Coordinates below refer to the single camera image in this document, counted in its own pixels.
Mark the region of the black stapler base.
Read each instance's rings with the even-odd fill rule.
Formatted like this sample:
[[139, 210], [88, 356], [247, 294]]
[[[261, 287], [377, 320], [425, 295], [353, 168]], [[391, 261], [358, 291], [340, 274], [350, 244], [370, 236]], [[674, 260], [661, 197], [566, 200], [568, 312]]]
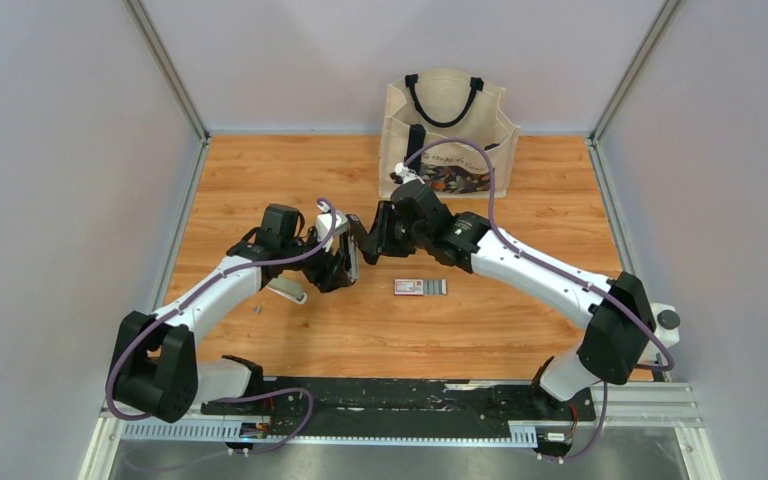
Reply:
[[361, 262], [375, 266], [381, 256], [381, 227], [375, 222], [366, 229], [355, 214], [340, 214], [340, 247], [344, 255], [343, 270], [348, 283], [353, 285], [360, 277]]

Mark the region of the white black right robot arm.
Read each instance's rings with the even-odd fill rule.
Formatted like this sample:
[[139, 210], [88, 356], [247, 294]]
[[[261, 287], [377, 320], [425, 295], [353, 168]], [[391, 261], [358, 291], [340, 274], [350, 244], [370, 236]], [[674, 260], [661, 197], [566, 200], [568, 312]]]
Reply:
[[610, 278], [550, 257], [481, 214], [451, 212], [419, 180], [379, 202], [360, 250], [369, 264], [424, 251], [441, 265], [535, 297], [581, 327], [580, 343], [550, 358], [530, 392], [532, 409], [546, 419], [558, 417], [575, 394], [595, 383], [626, 384], [655, 336], [656, 314], [635, 275], [623, 271]]

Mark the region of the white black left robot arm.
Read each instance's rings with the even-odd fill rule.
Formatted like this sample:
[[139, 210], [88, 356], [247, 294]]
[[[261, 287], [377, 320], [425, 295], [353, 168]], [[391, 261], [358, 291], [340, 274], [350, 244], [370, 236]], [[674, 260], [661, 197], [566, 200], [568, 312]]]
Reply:
[[257, 366], [225, 355], [199, 363], [197, 349], [240, 303], [268, 289], [296, 304], [308, 294], [287, 271], [304, 275], [321, 293], [353, 285], [357, 253], [346, 214], [320, 198], [312, 225], [290, 206], [271, 204], [261, 223], [232, 245], [205, 278], [150, 313], [121, 321], [105, 384], [108, 410], [125, 421], [180, 420], [192, 405], [227, 399], [239, 413], [254, 414], [266, 389]]

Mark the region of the red staples box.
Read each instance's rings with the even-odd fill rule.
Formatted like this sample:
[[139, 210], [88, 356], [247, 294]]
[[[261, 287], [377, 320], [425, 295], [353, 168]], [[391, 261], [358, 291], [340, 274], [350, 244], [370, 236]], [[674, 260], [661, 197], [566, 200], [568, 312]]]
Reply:
[[445, 279], [395, 279], [394, 294], [396, 296], [445, 296], [447, 281]]

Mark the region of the beige canvas tote bag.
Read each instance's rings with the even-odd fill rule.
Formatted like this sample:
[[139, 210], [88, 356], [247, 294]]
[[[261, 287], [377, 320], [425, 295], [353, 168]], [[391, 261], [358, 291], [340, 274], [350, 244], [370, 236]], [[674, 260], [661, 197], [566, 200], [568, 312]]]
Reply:
[[454, 68], [406, 74], [387, 86], [378, 193], [402, 163], [441, 197], [507, 194], [521, 129], [503, 112], [507, 90]]

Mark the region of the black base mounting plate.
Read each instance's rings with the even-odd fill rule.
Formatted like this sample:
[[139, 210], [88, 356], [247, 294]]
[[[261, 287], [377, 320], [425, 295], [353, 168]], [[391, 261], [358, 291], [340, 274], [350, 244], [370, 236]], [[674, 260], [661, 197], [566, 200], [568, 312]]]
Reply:
[[273, 415], [271, 433], [291, 433], [302, 420], [306, 436], [349, 438], [501, 439], [512, 421], [591, 422], [598, 414], [589, 391], [569, 403], [535, 406], [524, 381], [397, 378], [271, 377], [259, 392], [273, 400], [204, 403], [206, 415]]

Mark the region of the white plastic bottle black cap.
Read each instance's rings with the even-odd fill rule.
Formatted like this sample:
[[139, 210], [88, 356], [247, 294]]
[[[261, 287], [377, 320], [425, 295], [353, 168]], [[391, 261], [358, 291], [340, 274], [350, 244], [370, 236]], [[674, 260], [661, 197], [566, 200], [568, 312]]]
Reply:
[[672, 305], [653, 302], [650, 304], [656, 322], [654, 334], [666, 349], [680, 341], [681, 318]]

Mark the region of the aluminium frame rail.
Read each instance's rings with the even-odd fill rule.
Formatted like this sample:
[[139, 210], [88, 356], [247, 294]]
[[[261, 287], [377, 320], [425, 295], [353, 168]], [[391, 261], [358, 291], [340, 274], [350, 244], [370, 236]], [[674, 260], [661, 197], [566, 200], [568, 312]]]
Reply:
[[526, 381], [269, 377], [267, 398], [196, 404], [175, 422], [103, 411], [80, 475], [113, 469], [126, 439], [205, 441], [229, 449], [297, 444], [522, 449], [553, 464], [590, 459], [617, 431], [667, 430], [671, 461], [692, 479], [720, 471], [691, 387], [632, 381], [595, 385], [540, 406]]

